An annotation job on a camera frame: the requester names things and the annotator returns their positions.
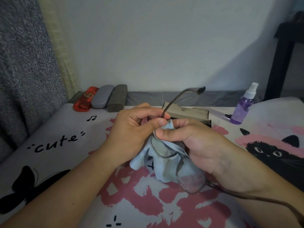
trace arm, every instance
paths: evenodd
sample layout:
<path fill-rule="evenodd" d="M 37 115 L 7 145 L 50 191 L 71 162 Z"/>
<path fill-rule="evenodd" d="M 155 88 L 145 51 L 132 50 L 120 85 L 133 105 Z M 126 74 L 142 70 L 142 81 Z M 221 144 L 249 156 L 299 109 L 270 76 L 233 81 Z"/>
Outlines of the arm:
<path fill-rule="evenodd" d="M 146 138 L 167 123 L 165 119 L 154 118 L 140 126 L 141 120 L 159 117 L 162 112 L 147 103 L 120 111 L 108 139 L 99 149 L 1 227 L 76 227 L 111 173 L 135 157 Z"/>
<path fill-rule="evenodd" d="M 183 141 L 199 168 L 213 174 L 226 189 L 288 202 L 304 214 L 304 193 L 253 155 L 195 120 L 176 119 L 177 130 L 157 130 L 159 139 Z M 261 227 L 300 227 L 281 205 L 238 199 Z"/>

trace eyeglass temple arm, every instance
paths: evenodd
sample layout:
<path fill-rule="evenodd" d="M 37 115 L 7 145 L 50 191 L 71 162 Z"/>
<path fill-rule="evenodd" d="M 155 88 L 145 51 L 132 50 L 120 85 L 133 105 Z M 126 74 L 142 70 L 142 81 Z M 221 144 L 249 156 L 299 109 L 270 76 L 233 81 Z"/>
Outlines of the eyeglass temple arm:
<path fill-rule="evenodd" d="M 167 105 L 167 107 L 164 109 L 162 115 L 161 115 L 161 118 L 164 118 L 165 116 L 165 112 L 169 109 L 169 107 L 180 97 L 182 96 L 185 92 L 188 92 L 188 91 L 193 91 L 193 92 L 196 92 L 198 95 L 202 94 L 204 91 L 206 90 L 206 87 L 202 87 L 202 88 L 199 88 L 198 90 L 192 90 L 192 89 L 185 89 L 183 90 L 182 92 L 180 92 L 170 103 L 169 105 Z"/>
<path fill-rule="evenodd" d="M 298 220 L 299 224 L 301 225 L 301 227 L 304 228 L 304 216 L 295 207 L 293 207 L 289 203 L 282 202 L 282 201 L 275 200 L 275 199 L 267 199 L 267 198 L 253 196 L 253 195 L 247 195 L 247 194 L 236 192 L 236 191 L 232 191 L 232 190 L 223 189 L 220 186 L 213 184 L 210 180 L 207 180 L 207 179 L 206 179 L 206 184 L 207 184 L 207 186 L 209 186 L 209 187 L 211 187 L 211 188 L 213 188 L 215 190 L 218 190 L 218 191 L 220 191 L 222 193 L 231 195 L 231 196 L 239 198 L 239 199 L 256 200 L 256 201 L 275 203 L 275 204 L 286 206 L 295 215 L 295 217 L 297 218 L 297 220 Z"/>

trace forearm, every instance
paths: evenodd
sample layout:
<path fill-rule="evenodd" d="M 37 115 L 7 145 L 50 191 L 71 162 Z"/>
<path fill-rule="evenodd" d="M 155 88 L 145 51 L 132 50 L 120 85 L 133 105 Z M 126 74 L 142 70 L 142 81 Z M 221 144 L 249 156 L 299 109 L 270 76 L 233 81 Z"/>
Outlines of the forearm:
<path fill-rule="evenodd" d="M 225 151 L 215 173 L 224 188 L 287 202 L 304 214 L 304 193 L 281 178 L 257 158 L 238 146 Z M 299 227 L 292 212 L 284 206 L 238 199 L 262 227 Z"/>
<path fill-rule="evenodd" d="M 106 149 L 106 145 L 101 146 L 3 227 L 76 227 L 116 168 L 113 152 Z"/>

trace spray bottle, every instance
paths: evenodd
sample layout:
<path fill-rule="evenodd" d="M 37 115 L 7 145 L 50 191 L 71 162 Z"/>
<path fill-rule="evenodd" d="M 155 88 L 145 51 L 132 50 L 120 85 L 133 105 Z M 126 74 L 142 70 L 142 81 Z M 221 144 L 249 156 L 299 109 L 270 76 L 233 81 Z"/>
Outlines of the spray bottle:
<path fill-rule="evenodd" d="M 244 96 L 242 96 L 239 100 L 238 105 L 236 106 L 230 122 L 235 125 L 242 124 L 243 120 L 245 119 L 248 111 L 250 110 L 251 106 L 253 105 L 254 96 L 256 94 L 256 88 L 259 84 L 252 83 L 251 87 L 245 92 Z"/>

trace butterfly wing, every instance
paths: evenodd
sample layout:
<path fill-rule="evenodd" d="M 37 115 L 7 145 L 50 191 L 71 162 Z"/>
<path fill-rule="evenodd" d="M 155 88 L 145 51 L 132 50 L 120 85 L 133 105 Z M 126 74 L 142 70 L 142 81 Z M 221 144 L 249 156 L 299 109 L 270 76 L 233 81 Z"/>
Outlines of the butterfly wing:
<path fill-rule="evenodd" d="M 35 176 L 33 171 L 29 166 L 24 166 L 22 168 L 21 174 L 14 181 L 12 190 L 14 192 L 28 192 L 31 188 L 35 186 Z"/>
<path fill-rule="evenodd" d="M 23 200 L 25 195 L 22 193 L 13 193 L 0 199 L 0 214 L 6 214 L 16 208 Z"/>
<path fill-rule="evenodd" d="M 43 191 L 45 191 L 47 188 L 49 188 L 51 185 L 53 185 L 56 181 L 58 181 L 60 178 L 65 176 L 70 170 L 65 170 L 62 172 L 59 172 L 50 178 L 46 179 L 45 181 L 41 182 L 38 186 L 36 186 L 33 189 L 33 192 L 31 195 L 28 195 L 26 197 L 26 204 L 28 204 L 30 201 L 32 201 L 34 198 L 36 198 L 38 195 L 40 195 Z"/>

